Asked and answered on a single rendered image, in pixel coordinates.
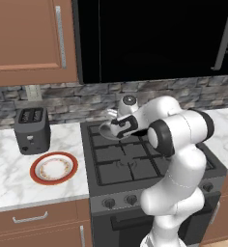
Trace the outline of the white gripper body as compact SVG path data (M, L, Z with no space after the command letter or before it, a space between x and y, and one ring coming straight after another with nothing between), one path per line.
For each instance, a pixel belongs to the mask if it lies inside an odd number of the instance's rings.
M118 117L118 111L115 109L107 109L106 110L106 116L108 119L116 119Z

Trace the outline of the grey pan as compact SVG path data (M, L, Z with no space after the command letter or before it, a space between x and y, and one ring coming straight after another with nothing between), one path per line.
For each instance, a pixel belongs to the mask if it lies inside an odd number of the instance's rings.
M102 123L99 127L99 133L105 139L113 140L113 141L120 141L120 138L112 134L110 130L110 122ZM141 136L145 136L146 134L147 134L147 130L143 129L143 130L131 133L131 136L141 137Z

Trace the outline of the dark grey stove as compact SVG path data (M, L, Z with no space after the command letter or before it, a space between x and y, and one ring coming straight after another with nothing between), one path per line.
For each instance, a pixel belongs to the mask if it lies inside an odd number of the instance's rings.
M90 194L93 246L114 247L119 235L112 232L110 217L131 215L133 210L141 209L141 192L164 177L169 160L152 148L146 135L129 136L121 141L107 140L100 135L99 126L99 122L80 125ZM200 143L197 148L207 158L206 172L199 188L204 196L220 192L227 169L205 144ZM210 192L202 188L207 182L214 186ZM133 206L127 203L128 195L137 197ZM112 208L103 205L107 198L115 200Z

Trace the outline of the red rimmed white plate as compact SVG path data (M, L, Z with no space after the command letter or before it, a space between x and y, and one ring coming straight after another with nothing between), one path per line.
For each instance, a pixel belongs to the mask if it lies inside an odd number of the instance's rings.
M31 168L31 179L41 185L57 185L72 178L78 169L77 159L70 153L54 151L37 158Z

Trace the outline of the dark grey toaster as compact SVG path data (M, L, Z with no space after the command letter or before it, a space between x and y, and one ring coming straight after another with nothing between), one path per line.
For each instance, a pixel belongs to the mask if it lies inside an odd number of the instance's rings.
M14 134L22 154L32 155L48 151L51 130L47 109L45 107L20 109L14 120Z

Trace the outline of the black microwave oven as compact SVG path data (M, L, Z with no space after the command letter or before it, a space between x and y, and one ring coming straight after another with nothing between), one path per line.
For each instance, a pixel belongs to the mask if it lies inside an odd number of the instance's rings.
M212 70L228 0L71 0L83 84L228 74Z

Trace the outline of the black oven door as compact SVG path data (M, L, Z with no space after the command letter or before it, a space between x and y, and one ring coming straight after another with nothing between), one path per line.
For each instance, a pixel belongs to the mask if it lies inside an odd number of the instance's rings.
M185 243L186 246L199 244L208 228L210 221L213 217L213 213L221 193L216 191L210 194L205 194L205 204L204 207L190 215L184 220L179 228L178 234L179 238ZM114 215L119 220L126 220L129 218L143 217L145 215L141 209L133 210L131 215ZM114 247L139 247L142 239L151 230L152 224L143 225L140 227L134 227L129 229L124 229L120 231L113 231L119 235L119 239L114 244Z

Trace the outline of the brown drawer front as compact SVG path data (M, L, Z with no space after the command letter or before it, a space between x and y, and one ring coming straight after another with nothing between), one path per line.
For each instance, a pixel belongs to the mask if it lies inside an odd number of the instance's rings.
M16 219L30 218L44 215L48 216L43 220L15 224ZM14 233L21 230L30 230L47 225L55 225L64 222L77 222L79 220L76 202L65 202L46 206L33 206L16 210L0 212L0 234Z

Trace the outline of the brown base cupboard door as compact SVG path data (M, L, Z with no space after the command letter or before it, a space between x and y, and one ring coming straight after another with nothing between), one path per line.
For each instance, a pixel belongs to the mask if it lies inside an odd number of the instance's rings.
M93 247L88 221L0 235L0 247L81 247L80 226L84 226L85 247Z
M225 178L220 197L220 207L214 221L209 225L200 245L228 239L228 177Z

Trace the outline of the grey wall outlet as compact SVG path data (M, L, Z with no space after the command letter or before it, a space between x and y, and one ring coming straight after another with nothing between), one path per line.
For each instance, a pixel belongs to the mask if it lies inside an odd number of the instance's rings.
M42 93L39 85L28 85L25 87L25 91L29 101L42 100Z

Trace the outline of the brown wall cupboard door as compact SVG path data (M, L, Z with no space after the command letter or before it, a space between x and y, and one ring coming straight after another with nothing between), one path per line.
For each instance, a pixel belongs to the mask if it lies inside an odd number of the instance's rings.
M66 69L55 6L61 7ZM76 80L71 0L0 0L0 87Z

